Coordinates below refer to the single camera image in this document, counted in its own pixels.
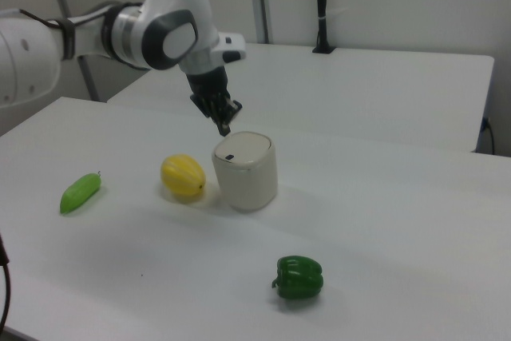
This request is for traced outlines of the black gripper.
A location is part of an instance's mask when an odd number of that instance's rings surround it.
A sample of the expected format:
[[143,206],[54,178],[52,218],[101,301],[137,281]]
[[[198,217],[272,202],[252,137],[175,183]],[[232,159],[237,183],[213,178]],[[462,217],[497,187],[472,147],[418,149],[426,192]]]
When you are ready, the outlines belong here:
[[217,67],[197,75],[187,74],[186,78],[192,91],[190,99],[206,117],[216,121],[219,134],[226,137],[231,132],[230,124],[243,106],[231,99],[225,68]]

